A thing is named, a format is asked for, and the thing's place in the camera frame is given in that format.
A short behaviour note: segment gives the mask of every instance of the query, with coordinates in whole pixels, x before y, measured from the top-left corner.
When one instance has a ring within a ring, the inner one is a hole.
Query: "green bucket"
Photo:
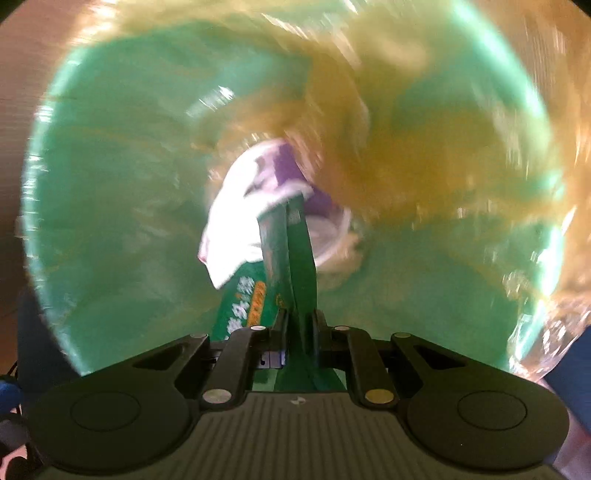
[[[525,70],[477,10],[461,0],[453,5],[449,28],[472,48],[412,85],[395,106],[395,122],[419,124],[433,105],[469,100],[469,83],[482,79],[531,119],[522,132],[525,148],[547,155],[550,121]],[[300,98],[308,68],[302,57],[230,41],[203,21],[69,54],[35,121],[22,219],[47,323],[80,373],[212,331],[222,294],[196,259],[210,157],[187,140],[187,112],[221,86],[240,97],[280,85]],[[215,142],[220,131],[208,134]],[[527,182],[521,194],[552,199],[560,182],[561,172],[551,172]],[[517,355],[525,356],[543,327],[543,304],[512,299],[450,255],[482,247],[474,232],[498,221],[450,220],[445,250],[433,241],[436,224],[376,229],[360,270],[320,292],[319,307],[332,325],[362,327],[376,338],[410,332],[508,369],[508,338],[516,332]],[[563,255],[559,225],[517,226],[502,249],[535,289],[553,292]],[[542,251],[543,260],[533,261],[532,252]],[[392,279],[403,294],[392,291]]]

